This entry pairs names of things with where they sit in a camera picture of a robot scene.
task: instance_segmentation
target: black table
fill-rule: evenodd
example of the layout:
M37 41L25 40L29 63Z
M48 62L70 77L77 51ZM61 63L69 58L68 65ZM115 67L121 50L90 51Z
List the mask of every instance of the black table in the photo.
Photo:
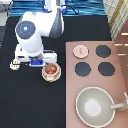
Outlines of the black table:
M9 17L0 51L0 128L66 128L67 41L111 41L107 16L64 17L65 30L58 39L42 37L46 50L58 54L62 75L46 82L41 68L9 68L17 42L15 26L19 17Z

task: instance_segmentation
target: black circle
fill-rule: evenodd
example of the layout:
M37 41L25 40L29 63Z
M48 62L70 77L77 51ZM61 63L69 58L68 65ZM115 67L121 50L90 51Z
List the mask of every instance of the black circle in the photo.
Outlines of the black circle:
M111 55L111 49L106 45L99 45L96 48L96 54L102 58L106 58Z
M103 76L112 76L115 72L114 66L109 62L102 62L98 66L100 74Z
M79 62L75 65L75 72L79 76L82 76L82 77L87 76L89 75L90 71L91 71L91 68L89 64L86 62Z

